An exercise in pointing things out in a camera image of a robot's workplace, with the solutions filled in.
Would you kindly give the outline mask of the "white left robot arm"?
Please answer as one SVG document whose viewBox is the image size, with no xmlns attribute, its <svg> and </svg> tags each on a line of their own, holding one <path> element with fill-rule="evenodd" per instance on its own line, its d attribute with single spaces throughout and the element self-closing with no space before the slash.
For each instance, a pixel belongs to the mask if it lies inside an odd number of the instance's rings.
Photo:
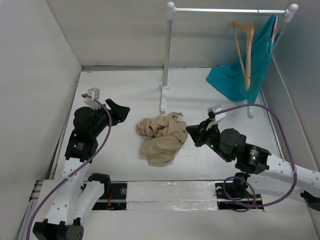
<svg viewBox="0 0 320 240">
<path fill-rule="evenodd" d="M 84 222 L 99 198 L 112 194 L 110 176 L 93 173 L 85 178 L 93 159 L 107 142 L 97 137 L 105 129 L 123 123 L 130 108 L 110 98 L 101 103 L 83 95 L 85 106 L 74 112 L 73 130 L 65 151 L 61 182 L 40 202 L 27 227 L 26 239 L 81 240 Z"/>
</svg>

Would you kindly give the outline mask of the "wooden clothes hanger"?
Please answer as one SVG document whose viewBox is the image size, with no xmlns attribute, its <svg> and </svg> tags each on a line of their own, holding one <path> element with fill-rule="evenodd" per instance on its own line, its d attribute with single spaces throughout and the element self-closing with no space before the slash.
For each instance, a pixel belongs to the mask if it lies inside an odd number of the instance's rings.
<svg viewBox="0 0 320 240">
<path fill-rule="evenodd" d="M 254 24 L 252 22 L 247 22 L 246 24 L 241 24 L 237 21 L 232 21 L 232 28 L 236 43 L 236 49 L 239 57 L 240 67 L 242 70 L 242 74 L 245 82 L 245 90 L 249 91 L 251 87 L 251 63 L 252 63 L 252 44 L 254 38 Z M 241 54 L 239 40 L 237 36 L 237 30 L 240 29 L 246 33 L 246 53 L 245 60 L 246 65 L 244 65 L 243 56 Z"/>
</svg>

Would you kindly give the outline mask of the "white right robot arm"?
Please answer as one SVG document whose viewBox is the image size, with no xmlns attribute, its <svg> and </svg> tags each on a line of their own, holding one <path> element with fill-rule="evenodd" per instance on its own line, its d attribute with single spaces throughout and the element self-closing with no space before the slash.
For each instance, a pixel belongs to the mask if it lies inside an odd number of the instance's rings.
<svg viewBox="0 0 320 240">
<path fill-rule="evenodd" d="M 289 163 L 267 149 L 247 143 L 246 136 L 233 128 L 220 131 L 209 119 L 199 125 L 187 126 L 186 131 L 196 147 L 207 145 L 225 162 L 235 161 L 235 168 L 240 171 L 232 177 L 231 191 L 235 196 L 242 197 L 252 187 L 247 181 L 250 175 L 261 175 L 291 185 L 285 195 L 261 207 L 278 204 L 295 193 L 309 208 L 319 211 L 319 172 Z"/>
</svg>

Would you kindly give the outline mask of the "beige t shirt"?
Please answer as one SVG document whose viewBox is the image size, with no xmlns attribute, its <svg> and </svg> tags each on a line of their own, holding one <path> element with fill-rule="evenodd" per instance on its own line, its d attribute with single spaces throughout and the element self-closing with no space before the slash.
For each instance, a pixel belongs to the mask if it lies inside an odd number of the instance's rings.
<svg viewBox="0 0 320 240">
<path fill-rule="evenodd" d="M 146 156 L 150 165 L 158 165 L 173 160 L 177 151 L 188 138 L 187 124 L 181 112 L 144 118 L 135 127 L 141 137 L 149 137 L 140 147 L 140 154 Z"/>
</svg>

